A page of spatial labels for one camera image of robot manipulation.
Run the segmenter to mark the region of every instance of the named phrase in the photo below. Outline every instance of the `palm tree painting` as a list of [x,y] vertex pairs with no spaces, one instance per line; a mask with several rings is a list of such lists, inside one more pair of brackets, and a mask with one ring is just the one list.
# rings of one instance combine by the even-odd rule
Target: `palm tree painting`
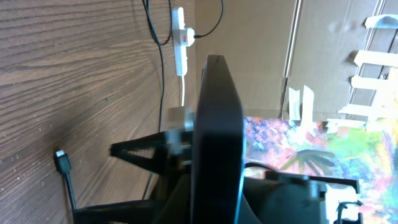
[[324,175],[332,175],[330,168],[334,167],[335,164],[326,157],[333,158],[335,155],[332,152],[305,149],[297,152],[280,169],[287,170],[298,162],[298,169],[301,174],[304,173],[304,166],[307,165],[317,176],[321,176],[320,170]]

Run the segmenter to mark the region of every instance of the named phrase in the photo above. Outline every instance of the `white tape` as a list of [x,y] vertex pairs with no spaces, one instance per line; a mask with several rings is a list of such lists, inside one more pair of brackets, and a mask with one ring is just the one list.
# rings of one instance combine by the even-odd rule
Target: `white tape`
[[353,105],[353,104],[347,104],[347,106],[339,110],[338,113],[370,116],[374,118],[392,118],[392,119],[398,118],[398,110],[394,110],[392,108]]
[[313,113],[313,99],[314,93],[308,87],[304,86],[303,91],[303,118],[301,120],[301,126],[312,127],[312,113]]
[[355,55],[354,63],[359,67],[364,63],[398,67],[398,54],[360,50]]
[[365,121],[354,121],[349,119],[328,119],[326,124],[328,128],[327,134],[336,133],[339,127],[365,129]]
[[289,88],[289,119],[300,121],[300,90]]
[[363,78],[357,75],[351,78],[351,86],[367,90],[391,90],[393,88],[389,80]]
[[365,26],[369,28],[398,29],[398,15],[380,15],[368,17]]

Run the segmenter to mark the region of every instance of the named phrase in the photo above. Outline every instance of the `black cable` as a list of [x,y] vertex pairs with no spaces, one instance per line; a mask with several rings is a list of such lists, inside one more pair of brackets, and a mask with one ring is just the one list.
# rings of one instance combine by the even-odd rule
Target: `black cable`
[[160,112],[159,112],[159,128],[158,132],[160,132],[160,125],[162,124],[162,111],[163,111],[163,98],[164,98],[164,62],[163,62],[163,53],[162,53],[162,46],[161,43],[159,42],[159,39],[157,38],[156,31],[154,29],[154,25],[152,23],[152,19],[150,18],[149,10],[148,7],[145,4],[145,0],[142,0],[142,5],[144,6],[145,13],[147,15],[147,21],[149,25],[149,30],[151,32],[152,38],[154,39],[154,42],[157,44],[159,48],[159,54],[160,54],[160,62],[162,64],[162,96],[160,97]]
[[244,165],[244,168],[249,168],[249,167],[261,167],[267,170],[271,170],[273,172],[278,172],[277,170],[275,170],[274,168],[268,166],[268,165],[264,165],[264,164],[260,164],[257,162],[248,162],[247,164]]
[[75,201],[75,195],[73,194],[72,181],[70,180],[70,174],[65,175],[65,182],[67,183],[70,205],[72,206],[72,210],[75,210],[76,209],[76,201]]
[[[170,40],[171,35],[172,35],[172,5],[171,5],[171,2],[169,0],[170,32],[169,32],[169,37],[167,38],[167,40],[163,44],[161,44],[159,42],[159,39],[158,39],[157,35],[156,35],[156,31],[155,31],[154,25],[152,23],[152,20],[150,19],[150,14],[149,14],[149,10],[148,10],[148,4],[149,4],[149,0],[147,0],[147,4],[145,4],[145,0],[142,0],[142,5],[144,6],[145,13],[147,15],[147,21],[148,21],[150,34],[152,36],[152,39],[154,40],[154,42],[157,44],[157,46],[159,48],[160,62],[162,64],[162,96],[160,97],[159,127],[158,127],[158,132],[160,132],[160,127],[161,127],[161,124],[162,124],[163,98],[164,98],[164,89],[165,89],[165,85],[164,85],[164,62],[163,62],[162,45],[167,44],[167,42]],[[145,199],[145,196],[148,193],[149,184],[151,183],[151,180],[152,180],[153,177],[154,177],[154,174],[151,172],[150,176],[149,176],[149,179],[148,179],[148,182],[146,184],[146,187],[145,187],[145,190],[144,190],[144,195],[142,196],[142,199]]]
[[76,209],[75,195],[73,194],[72,180],[70,179],[70,170],[72,169],[68,154],[63,150],[59,150],[54,154],[54,162],[57,171],[62,174],[68,189],[69,201],[72,210]]
[[[147,0],[146,6],[147,6],[148,12],[149,12],[149,0]],[[169,31],[169,36],[167,37],[167,40],[165,42],[160,43],[160,46],[165,46],[169,42],[170,38],[172,37],[173,20],[172,20],[172,3],[171,3],[171,0],[169,0],[169,11],[170,11],[170,31]],[[156,42],[155,41],[155,34],[153,33],[151,28],[150,28],[150,34],[151,34],[152,39],[154,40],[154,42]]]
[[221,15],[220,15],[220,18],[218,19],[217,24],[207,34],[194,35],[193,38],[198,39],[198,38],[206,37],[207,35],[211,34],[217,28],[218,24],[220,24],[221,19],[223,18],[223,14],[224,14],[224,0],[221,0]]
[[357,205],[357,206],[362,206],[363,203],[361,201],[357,202],[340,202],[338,205],[338,212],[337,212],[337,224],[343,224],[343,219],[341,218],[341,215],[343,213],[343,209],[348,208],[347,205]]

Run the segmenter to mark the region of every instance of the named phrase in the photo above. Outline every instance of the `white cable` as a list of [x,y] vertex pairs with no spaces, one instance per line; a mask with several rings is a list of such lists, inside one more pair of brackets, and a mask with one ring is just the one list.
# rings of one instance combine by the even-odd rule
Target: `white cable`
[[185,79],[184,79],[184,75],[181,76],[181,83],[182,83],[181,106],[184,106],[184,101],[185,101]]

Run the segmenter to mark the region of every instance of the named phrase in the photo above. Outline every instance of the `black plug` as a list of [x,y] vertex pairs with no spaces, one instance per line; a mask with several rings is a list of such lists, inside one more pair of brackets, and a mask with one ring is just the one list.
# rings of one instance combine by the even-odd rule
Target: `black plug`
[[60,174],[62,174],[63,178],[65,179],[65,183],[67,184],[67,189],[68,189],[70,205],[72,207],[72,210],[75,210],[76,202],[75,202],[75,196],[73,194],[72,181],[70,178],[70,170],[72,168],[70,165],[68,154],[66,154],[63,150],[55,152],[54,162],[57,171]]

